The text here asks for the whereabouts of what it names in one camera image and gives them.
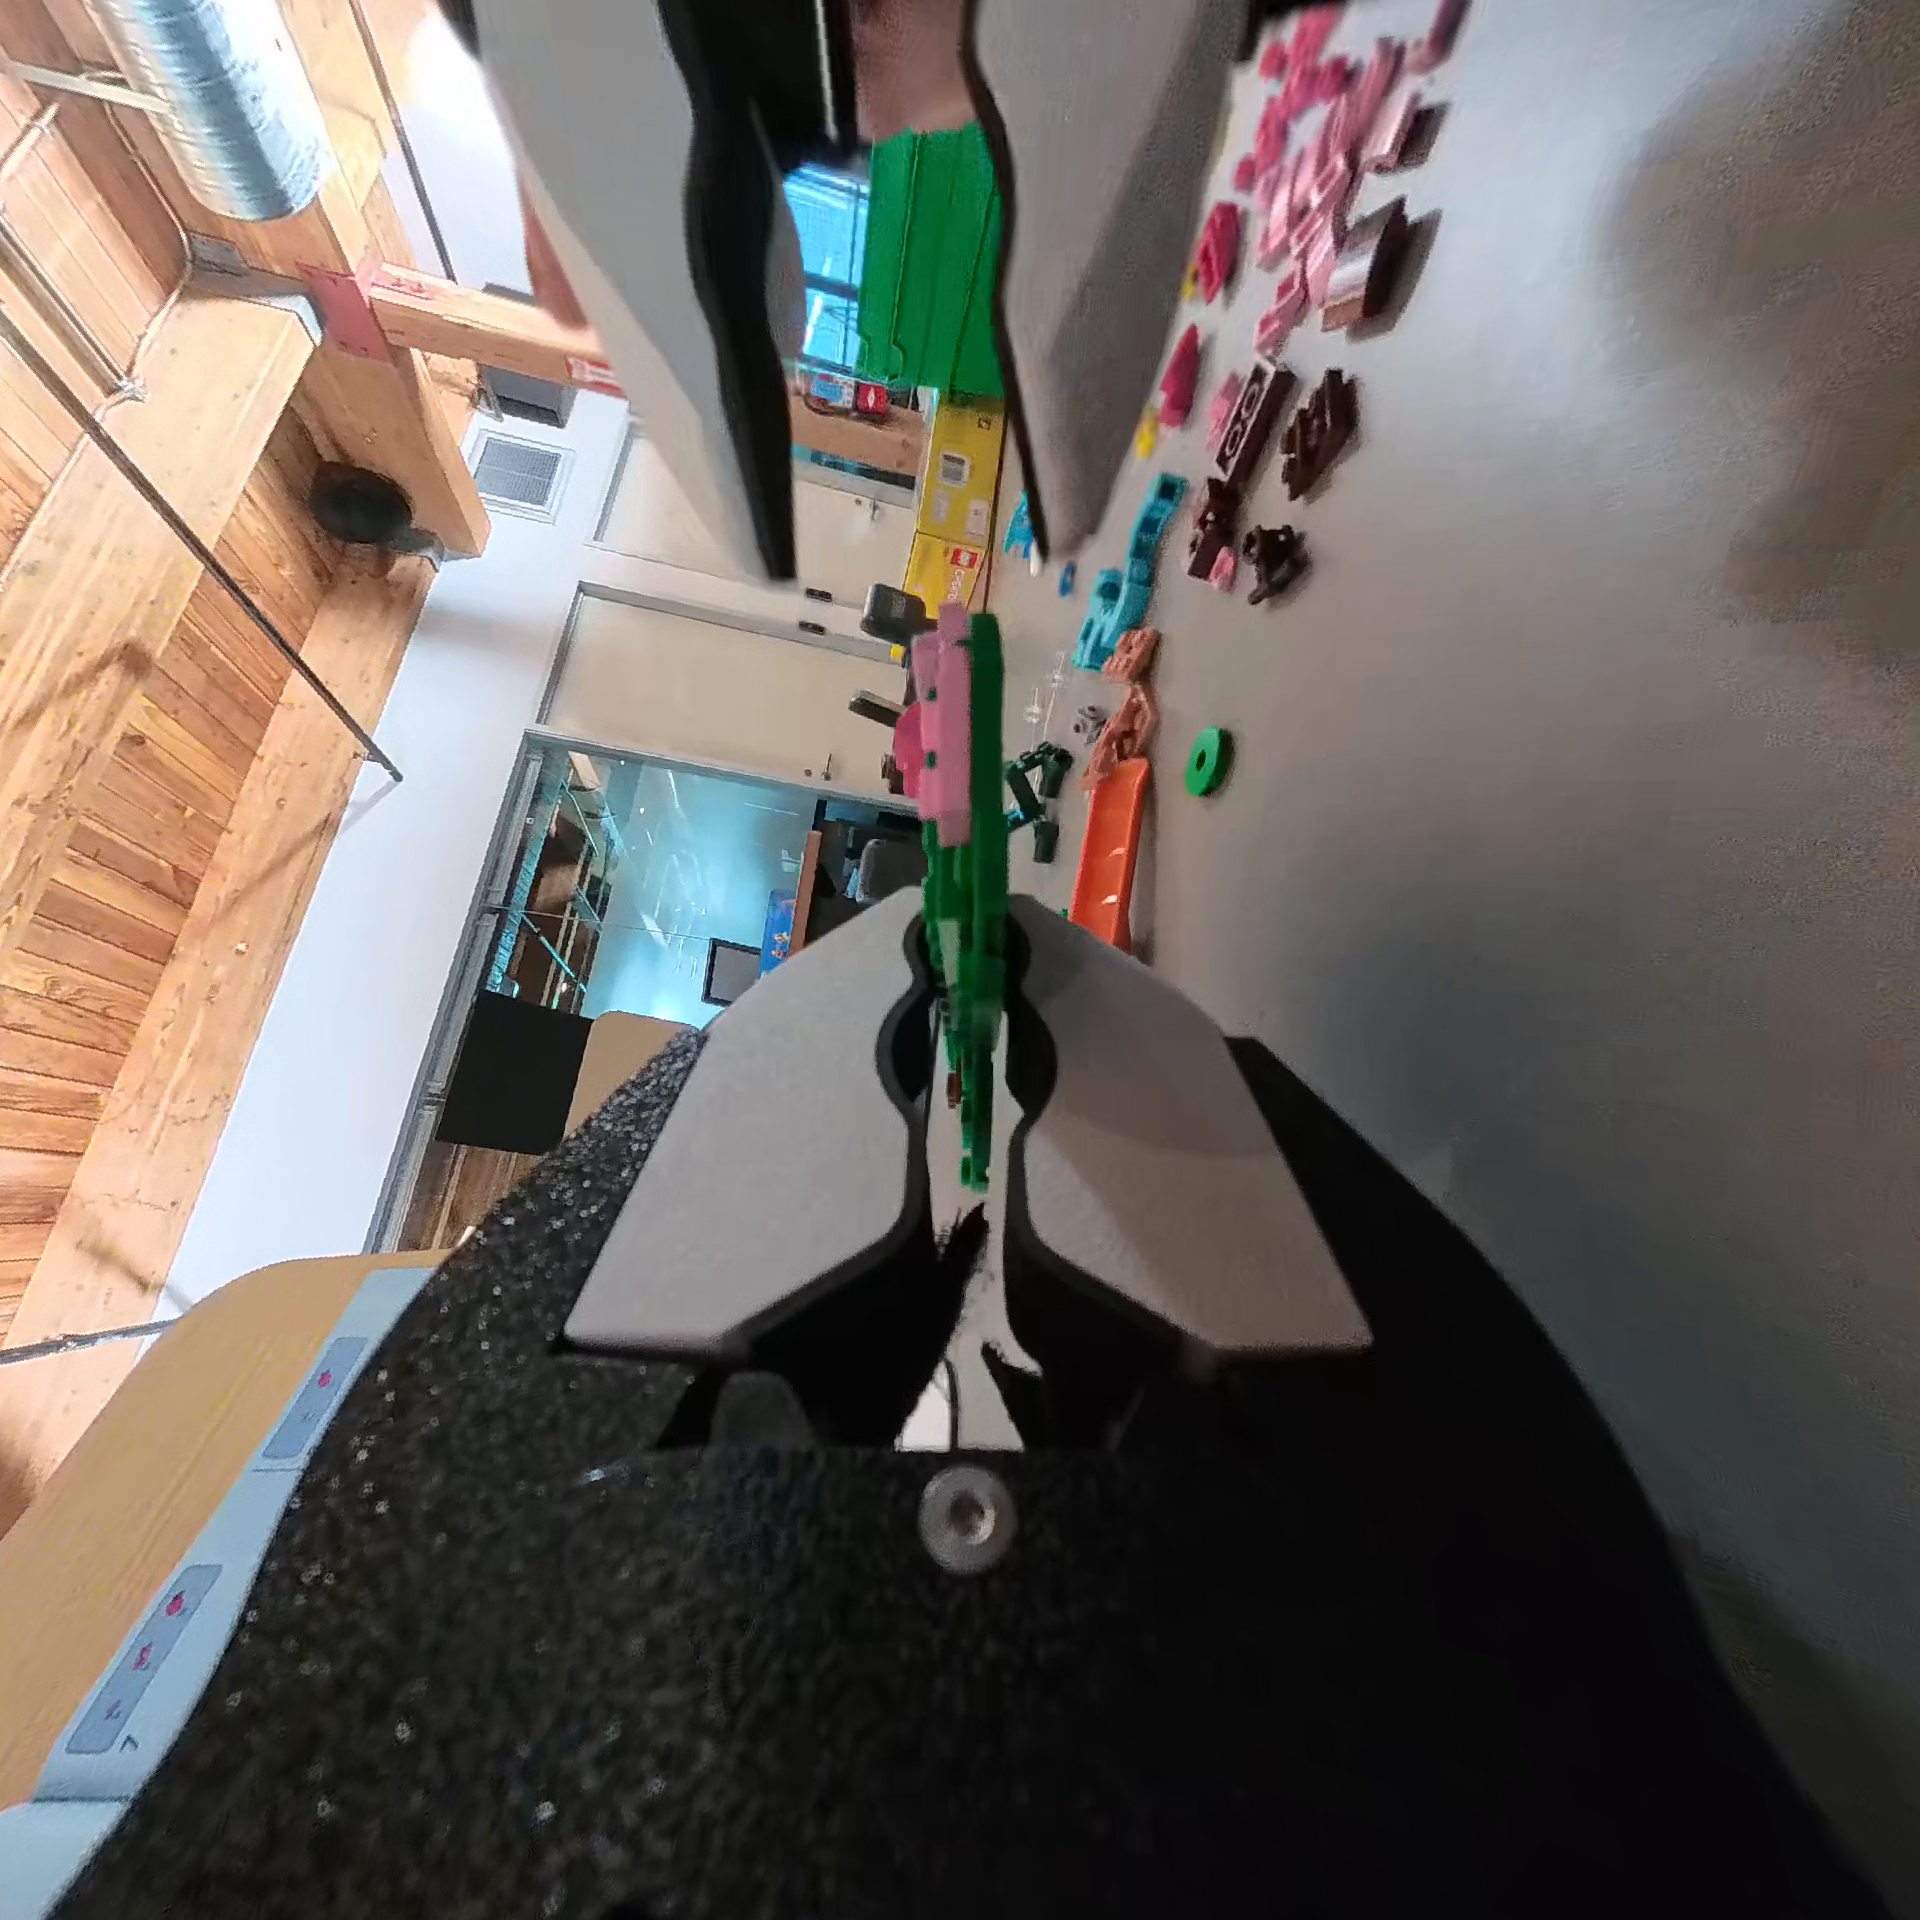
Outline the turquoise lego piece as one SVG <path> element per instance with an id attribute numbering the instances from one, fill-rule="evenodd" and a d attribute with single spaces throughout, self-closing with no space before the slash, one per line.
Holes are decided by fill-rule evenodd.
<path id="1" fill-rule="evenodd" d="M 1161 546 L 1165 533 L 1172 518 L 1178 516 L 1180 507 L 1184 504 L 1187 490 L 1188 483 L 1181 474 L 1161 470 L 1143 494 L 1143 503 L 1138 507 L 1133 530 L 1125 550 L 1125 582 L 1145 582 L 1145 589 L 1151 592 L 1151 584 L 1161 562 Z"/>
<path id="2" fill-rule="evenodd" d="M 1072 667 L 1105 669 L 1121 635 L 1145 624 L 1153 588 L 1153 564 L 1105 566 L 1089 592 L 1089 611 L 1072 644 Z"/>

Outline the silver ventilation duct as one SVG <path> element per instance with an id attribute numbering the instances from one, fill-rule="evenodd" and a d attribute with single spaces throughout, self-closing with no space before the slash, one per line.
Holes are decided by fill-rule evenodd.
<path id="1" fill-rule="evenodd" d="M 160 142 L 209 213 L 306 213 L 335 162 L 317 93 L 274 3 L 91 3 L 124 74 L 160 103 Z"/>

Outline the pile of pink lego bricks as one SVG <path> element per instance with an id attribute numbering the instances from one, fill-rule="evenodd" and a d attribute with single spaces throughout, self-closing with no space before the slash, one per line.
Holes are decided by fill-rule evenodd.
<path id="1" fill-rule="evenodd" d="M 1180 299 L 1220 302 L 1250 263 L 1272 277 L 1255 324 L 1255 357 L 1283 347 L 1315 320 L 1329 336 L 1353 336 L 1386 318 L 1409 258 L 1412 222 L 1403 197 L 1355 210 L 1361 189 L 1411 168 L 1440 107 L 1419 82 L 1455 54 L 1471 5 L 1433 5 L 1423 31 L 1383 35 L 1362 54 L 1333 53 L 1346 5 L 1259 5 L 1255 76 L 1264 87 L 1255 142 L 1232 168 L 1229 191 L 1203 220 Z M 1147 456 L 1163 428 L 1194 412 L 1203 333 L 1187 324 L 1137 428 Z M 1220 380 L 1208 412 L 1217 440 L 1245 372 Z"/>

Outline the red metal bracket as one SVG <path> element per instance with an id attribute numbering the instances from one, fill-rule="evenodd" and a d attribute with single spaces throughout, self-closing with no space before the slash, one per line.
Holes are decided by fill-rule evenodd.
<path id="1" fill-rule="evenodd" d="M 392 363 L 389 342 L 370 302 L 368 277 L 362 272 L 337 272 L 305 263 L 303 280 L 317 308 L 323 340 L 338 351 L 368 360 Z"/>

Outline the wooden ceiling beam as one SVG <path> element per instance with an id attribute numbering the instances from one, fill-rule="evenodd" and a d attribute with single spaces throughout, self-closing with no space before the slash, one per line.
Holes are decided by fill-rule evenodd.
<path id="1" fill-rule="evenodd" d="M 373 320 L 394 347 L 625 397 L 593 326 L 556 320 L 511 294 L 377 263 L 368 277 Z"/>

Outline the green lego plate assembly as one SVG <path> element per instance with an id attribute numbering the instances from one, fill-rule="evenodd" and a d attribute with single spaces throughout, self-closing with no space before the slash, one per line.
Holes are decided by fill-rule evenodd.
<path id="1" fill-rule="evenodd" d="M 993 1186 L 995 1061 L 1011 979 L 1001 629 L 944 603 L 909 644 L 920 731 L 915 798 L 925 877 L 920 947 L 929 962 L 929 1103 L 955 1114 L 955 1176 L 973 1202 Z"/>

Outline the green round lego plate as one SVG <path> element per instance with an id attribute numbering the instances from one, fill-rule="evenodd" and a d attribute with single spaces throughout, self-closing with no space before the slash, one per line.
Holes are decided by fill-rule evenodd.
<path id="1" fill-rule="evenodd" d="M 999 253 L 1001 195 L 979 124 L 880 142 L 869 155 L 857 374 L 889 389 L 1001 399 Z"/>

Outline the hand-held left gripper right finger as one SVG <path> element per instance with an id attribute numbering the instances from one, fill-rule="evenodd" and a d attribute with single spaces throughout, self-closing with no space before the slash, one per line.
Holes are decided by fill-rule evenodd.
<path id="1" fill-rule="evenodd" d="M 1370 1323 L 1217 1022 L 1011 900 L 1011 1253 L 1209 1360 L 1362 1352 Z"/>

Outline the dark brown printed lego tile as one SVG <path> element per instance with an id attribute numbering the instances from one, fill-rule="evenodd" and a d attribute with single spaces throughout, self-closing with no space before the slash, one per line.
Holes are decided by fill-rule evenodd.
<path id="1" fill-rule="evenodd" d="M 1284 418 L 1295 389 L 1296 374 L 1272 357 L 1259 357 L 1249 367 L 1217 440 L 1213 467 L 1224 485 L 1245 491 L 1255 483 L 1264 447 Z"/>

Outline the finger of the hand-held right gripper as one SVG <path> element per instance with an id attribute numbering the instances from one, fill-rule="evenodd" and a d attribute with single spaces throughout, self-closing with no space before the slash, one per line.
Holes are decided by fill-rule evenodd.
<path id="1" fill-rule="evenodd" d="M 797 576 L 781 178 L 705 5 L 471 5 L 524 197 L 648 436 L 751 579 Z"/>
<path id="2" fill-rule="evenodd" d="M 1042 554 L 1084 546 L 1161 372 L 1244 3 L 979 3 L 964 76 L 999 191 L 993 336 Z"/>

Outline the glass partition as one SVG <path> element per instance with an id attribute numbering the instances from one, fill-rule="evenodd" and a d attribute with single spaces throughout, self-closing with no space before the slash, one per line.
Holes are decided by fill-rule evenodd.
<path id="1" fill-rule="evenodd" d="M 909 812 L 533 735 L 489 851 L 463 980 L 597 1020 L 705 1027 L 797 932 L 864 906 L 871 846 L 913 846 Z"/>

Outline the dark green lego pieces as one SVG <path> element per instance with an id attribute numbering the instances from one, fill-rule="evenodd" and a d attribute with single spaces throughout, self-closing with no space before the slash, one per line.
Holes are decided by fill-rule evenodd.
<path id="1" fill-rule="evenodd" d="M 1061 846 L 1061 822 L 1049 807 L 1063 795 L 1072 754 L 1045 739 L 1035 747 L 1009 758 L 1001 767 L 1011 805 L 1003 812 L 1009 835 L 1032 831 L 1032 856 L 1052 864 Z"/>

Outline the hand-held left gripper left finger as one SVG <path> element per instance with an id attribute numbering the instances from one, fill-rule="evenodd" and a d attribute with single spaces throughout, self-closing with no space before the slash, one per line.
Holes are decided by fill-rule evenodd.
<path id="1" fill-rule="evenodd" d="M 705 1029 L 568 1314 L 584 1352 L 743 1360 L 931 1240 L 921 894 L 787 957 Z"/>

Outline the orange lego slide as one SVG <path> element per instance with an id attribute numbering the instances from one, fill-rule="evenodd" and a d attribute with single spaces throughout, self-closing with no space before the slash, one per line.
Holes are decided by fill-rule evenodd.
<path id="1" fill-rule="evenodd" d="M 1089 820 L 1067 920 L 1122 952 L 1133 950 L 1133 887 L 1143 843 L 1151 760 L 1119 760 L 1089 791 Z"/>

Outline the black metal conduit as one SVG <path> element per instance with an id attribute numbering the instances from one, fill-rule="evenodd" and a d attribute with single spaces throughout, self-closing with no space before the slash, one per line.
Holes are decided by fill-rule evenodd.
<path id="1" fill-rule="evenodd" d="M 157 516 L 160 526 L 179 540 L 181 549 L 204 566 L 207 576 L 210 576 L 232 596 L 248 621 L 256 627 L 263 639 L 291 664 L 292 674 L 298 674 L 298 679 L 320 698 L 325 711 L 351 733 L 364 758 L 368 758 L 392 783 L 400 783 L 402 770 L 399 767 L 399 760 L 377 746 L 368 727 L 348 711 L 343 700 L 282 632 L 252 592 L 241 584 L 212 546 L 209 546 L 188 526 L 181 511 L 156 490 L 156 483 L 125 454 L 112 435 L 105 431 L 104 423 L 88 408 L 81 396 L 73 394 L 52 360 L 49 360 L 47 354 L 31 340 L 8 308 L 2 311 L 2 340 L 23 367 L 31 371 L 56 397 L 65 415 L 83 431 L 84 444 L 93 445 L 107 467 L 133 487 L 136 496 Z"/>

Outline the black office chair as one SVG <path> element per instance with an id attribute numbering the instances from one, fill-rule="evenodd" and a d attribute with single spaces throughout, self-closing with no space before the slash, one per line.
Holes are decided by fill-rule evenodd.
<path id="1" fill-rule="evenodd" d="M 861 688 L 850 695 L 848 709 L 856 716 L 893 728 L 906 716 L 906 709 L 920 700 L 916 661 L 925 652 L 921 647 L 923 637 L 937 630 L 937 618 L 925 611 L 925 603 L 916 595 L 879 582 L 867 595 L 859 630 L 880 639 L 889 648 L 889 659 L 904 667 L 904 700 L 888 700 L 876 690 Z"/>

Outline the black ceiling lamp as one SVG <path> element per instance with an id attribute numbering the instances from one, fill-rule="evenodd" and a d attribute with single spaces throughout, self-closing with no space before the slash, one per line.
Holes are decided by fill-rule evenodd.
<path id="1" fill-rule="evenodd" d="M 434 566 L 449 557 L 443 542 L 417 522 L 409 494 L 373 468 L 320 461 L 312 475 L 306 507 L 338 544 L 392 557 L 420 557 Z"/>

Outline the white vent grille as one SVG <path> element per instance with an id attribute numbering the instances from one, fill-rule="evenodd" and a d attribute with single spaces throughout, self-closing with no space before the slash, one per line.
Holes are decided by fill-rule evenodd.
<path id="1" fill-rule="evenodd" d="M 471 439 L 469 454 L 475 491 L 491 515 L 539 524 L 561 518 L 573 467 L 572 447 L 488 426 Z"/>

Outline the black panel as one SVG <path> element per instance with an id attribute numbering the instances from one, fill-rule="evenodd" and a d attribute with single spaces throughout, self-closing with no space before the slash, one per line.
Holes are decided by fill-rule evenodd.
<path id="1" fill-rule="evenodd" d="M 568 1131 L 593 1022 L 505 991 L 473 996 L 434 1141 L 539 1159 Z"/>

